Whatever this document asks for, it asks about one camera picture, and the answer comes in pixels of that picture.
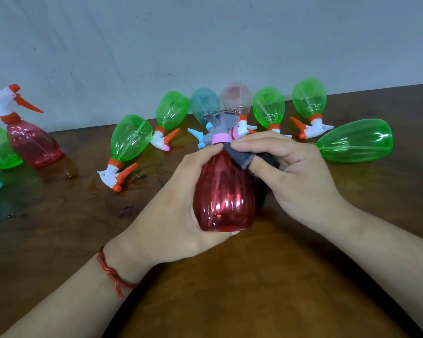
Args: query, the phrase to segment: red string bracelet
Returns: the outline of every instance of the red string bracelet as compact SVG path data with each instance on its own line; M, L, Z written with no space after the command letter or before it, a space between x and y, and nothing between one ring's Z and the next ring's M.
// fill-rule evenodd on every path
M124 294L122 293L121 287L127 287L130 289L135 289L139 286L141 282L138 282L136 284L130 284L127 281L123 280L116 269L112 267L108 267L105 262L105 254L103 253L103 246L99 249L99 252L97 253L97 261L99 261L102 269L108 274L110 279L114 282L114 288L116 289L116 292L118 293L118 296L120 298L124 297Z

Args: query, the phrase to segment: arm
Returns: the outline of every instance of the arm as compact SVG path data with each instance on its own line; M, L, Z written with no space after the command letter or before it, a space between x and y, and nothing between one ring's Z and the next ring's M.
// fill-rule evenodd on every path
M279 170L258 157L249 169L271 187L291 217L347 254L423 330L423 239L346 202L314 145L266 131L232 147L279 157Z
M107 266L134 284L158 263L200 254L231 236L202 231L192 211L202 165L221 150L215 145L184 157L130 227L105 245ZM122 291L124 298L93 256L2 337L99 337L130 293Z

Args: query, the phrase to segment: brown table surface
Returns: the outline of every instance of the brown table surface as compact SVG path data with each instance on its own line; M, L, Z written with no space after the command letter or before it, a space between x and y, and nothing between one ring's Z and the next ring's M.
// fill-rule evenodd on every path
M285 134L298 133L288 120L294 113L287 102ZM423 237L423 84L329 96L324 117L335 126L366 118L391 125L395 147L388 158L328 165L351 203ZM149 145L135 159L140 167L120 194L96 173L110 157L114 126L53 133L65 158L39 170L22 165L4 171L0 333L129 226L182 157L197 150L186 128L203 127L192 115L180 127L170 152ZM117 333L186 338L421 335L354 262L285 215L272 195L254 228L199 256L152 270L105 335Z

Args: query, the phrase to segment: gray wall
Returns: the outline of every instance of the gray wall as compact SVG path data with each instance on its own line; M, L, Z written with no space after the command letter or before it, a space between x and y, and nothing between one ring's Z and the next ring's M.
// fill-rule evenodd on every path
M423 0L0 0L0 89L48 131L155 117L168 90L423 83Z

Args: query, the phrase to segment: wet table surface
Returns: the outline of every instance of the wet table surface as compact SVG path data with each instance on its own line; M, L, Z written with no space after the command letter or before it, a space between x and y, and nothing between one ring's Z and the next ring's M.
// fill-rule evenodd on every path
M288 120L284 134L297 134ZM423 84L328 97L325 123L366 118L392 127L392 154L373 163L332 164L352 204L423 237ZM65 157L39 170L2 173L0 333L123 231L197 150L186 128L170 152L151 145L114 193L96 171L110 157L112 126L53 133ZM407 337L421 333L354 262L285 215L272 195L254 227L199 256L160 265L135 290L105 336L113 337Z

